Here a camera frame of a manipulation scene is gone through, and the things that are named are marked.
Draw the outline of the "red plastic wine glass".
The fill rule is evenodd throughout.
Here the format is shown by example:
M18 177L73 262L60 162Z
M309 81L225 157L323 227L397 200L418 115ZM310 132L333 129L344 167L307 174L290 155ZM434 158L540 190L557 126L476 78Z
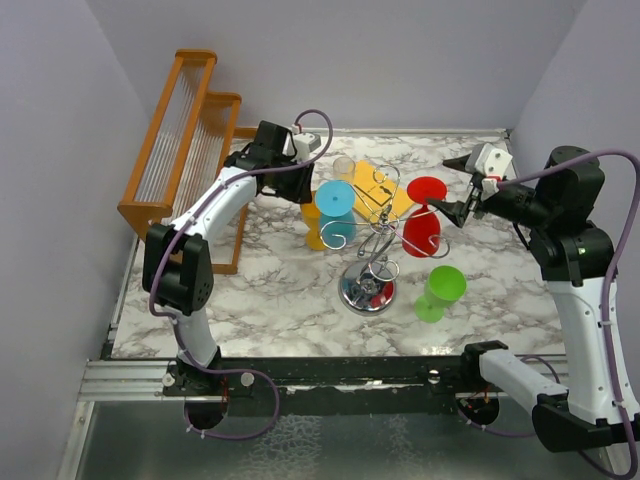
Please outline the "red plastic wine glass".
M441 226L428 201L444 200L447 187L438 178L422 176L409 183L407 194L419 208L404 223L402 247L413 257L434 256L440 247Z

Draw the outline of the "black mounting rail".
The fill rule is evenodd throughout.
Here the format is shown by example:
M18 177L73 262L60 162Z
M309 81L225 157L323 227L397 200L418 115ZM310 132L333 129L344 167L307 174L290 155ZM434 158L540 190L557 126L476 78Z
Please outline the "black mounting rail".
M467 383L457 356L224 358L207 375L169 363L162 395L233 416L453 414L464 397L495 395Z

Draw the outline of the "blue plastic wine glass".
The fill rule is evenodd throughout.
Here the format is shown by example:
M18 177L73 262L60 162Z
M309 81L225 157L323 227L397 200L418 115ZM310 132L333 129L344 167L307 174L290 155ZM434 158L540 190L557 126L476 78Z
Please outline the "blue plastic wine glass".
M338 250L352 242L356 235L352 186L341 180L326 182L316 191L314 202L320 212L319 235L324 245Z

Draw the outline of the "green plastic wine glass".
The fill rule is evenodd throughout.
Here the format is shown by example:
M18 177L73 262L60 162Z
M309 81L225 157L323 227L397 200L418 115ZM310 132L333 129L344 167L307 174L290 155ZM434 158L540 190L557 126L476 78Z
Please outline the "green plastic wine glass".
M414 304L416 316L426 323L440 321L446 310L465 294L466 289L466 278L459 269L448 265L434 268L428 276L423 294Z

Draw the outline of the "wooden dish rack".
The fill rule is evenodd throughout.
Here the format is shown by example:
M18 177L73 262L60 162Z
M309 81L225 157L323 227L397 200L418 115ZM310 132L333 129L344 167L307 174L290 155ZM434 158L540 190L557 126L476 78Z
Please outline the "wooden dish rack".
M234 140L256 134L237 125L241 95L210 88L217 60L211 50L175 53L117 207L141 241L152 224L179 217L208 190Z

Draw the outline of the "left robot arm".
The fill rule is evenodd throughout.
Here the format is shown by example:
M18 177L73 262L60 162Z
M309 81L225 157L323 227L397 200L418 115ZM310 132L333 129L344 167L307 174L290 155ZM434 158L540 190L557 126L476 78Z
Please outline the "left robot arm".
M251 142L226 157L212 186L185 213L147 231L142 285L149 311L170 321L178 363L188 368L186 382L199 394L214 392L221 380L220 349L206 315L214 286L211 246L262 193L310 202L310 157L320 146L316 134L263 121Z

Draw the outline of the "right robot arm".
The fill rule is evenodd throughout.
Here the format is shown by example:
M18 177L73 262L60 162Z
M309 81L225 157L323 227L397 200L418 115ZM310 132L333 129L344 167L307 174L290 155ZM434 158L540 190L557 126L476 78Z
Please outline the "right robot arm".
M500 175L508 154L479 145L445 161L470 176L468 197L434 204L456 226L469 216L490 214L530 232L525 243L559 315L569 381L545 378L500 341L467 345L459 378L472 391L494 386L508 394L554 453L635 445L639 438L639 404L616 320L615 281L624 244L590 218L605 182L599 159L596 152L559 146L542 171L509 180Z

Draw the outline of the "clear wine glass by book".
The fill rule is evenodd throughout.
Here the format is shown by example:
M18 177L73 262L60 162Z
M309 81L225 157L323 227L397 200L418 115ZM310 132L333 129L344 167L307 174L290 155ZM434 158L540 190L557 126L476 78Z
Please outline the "clear wine glass by book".
M355 178L356 163L348 156L336 158L332 164L333 179L352 184Z

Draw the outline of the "chrome wine glass rack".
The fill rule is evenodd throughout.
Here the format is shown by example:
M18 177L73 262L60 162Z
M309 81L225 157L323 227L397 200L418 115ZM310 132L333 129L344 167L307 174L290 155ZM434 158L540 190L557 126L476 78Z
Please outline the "chrome wine glass rack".
M338 294L342 303L360 315L378 315L388 310L396 296L396 280L400 274L399 264L389 257L395 242L402 247L404 223L419 206L414 206L402 217L391 212L391 206L371 214L365 220L354 210L356 232L359 228L369 233L357 249L357 260L349 265L338 280ZM439 259L450 252L449 241L440 233L440 247L434 256Z

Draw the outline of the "yellow plastic wine glass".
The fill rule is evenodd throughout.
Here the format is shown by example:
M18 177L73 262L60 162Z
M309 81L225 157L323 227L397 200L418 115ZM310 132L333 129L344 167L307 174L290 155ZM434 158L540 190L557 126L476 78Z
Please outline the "yellow plastic wine glass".
M315 251L322 251L325 245L319 234L319 221L321 212L314 203L306 203L300 206L302 221L308 228L305 236L306 245Z

